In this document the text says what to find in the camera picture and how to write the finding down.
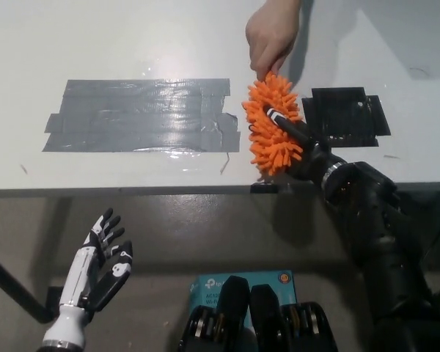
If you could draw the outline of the bare person hand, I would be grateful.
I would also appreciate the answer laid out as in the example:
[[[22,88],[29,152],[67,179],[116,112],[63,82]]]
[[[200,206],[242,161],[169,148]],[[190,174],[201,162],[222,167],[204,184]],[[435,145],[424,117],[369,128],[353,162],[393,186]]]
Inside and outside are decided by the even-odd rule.
[[[299,31],[300,0],[267,0],[246,24],[250,68],[258,81],[277,74],[293,49]]]

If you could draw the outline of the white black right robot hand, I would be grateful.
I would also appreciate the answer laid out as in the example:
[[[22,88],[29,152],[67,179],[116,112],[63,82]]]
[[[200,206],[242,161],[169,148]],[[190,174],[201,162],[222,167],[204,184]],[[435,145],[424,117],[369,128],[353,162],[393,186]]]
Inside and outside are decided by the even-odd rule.
[[[291,165],[285,167],[285,172],[298,180],[312,181],[316,186],[323,188],[329,175],[337,168],[346,164],[346,161],[331,152],[328,143],[309,129],[303,121],[296,122],[271,106],[263,108],[265,115],[282,129],[301,148],[301,160],[292,158]]]

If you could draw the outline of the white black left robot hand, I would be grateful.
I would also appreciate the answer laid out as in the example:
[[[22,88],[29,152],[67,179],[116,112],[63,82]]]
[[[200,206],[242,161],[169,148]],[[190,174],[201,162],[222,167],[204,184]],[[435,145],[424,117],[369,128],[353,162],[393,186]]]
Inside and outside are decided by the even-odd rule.
[[[60,306],[101,311],[115,297],[131,275],[133,246],[112,242],[125,232],[117,228],[121,217],[109,208],[92,225],[76,252],[59,300]]]

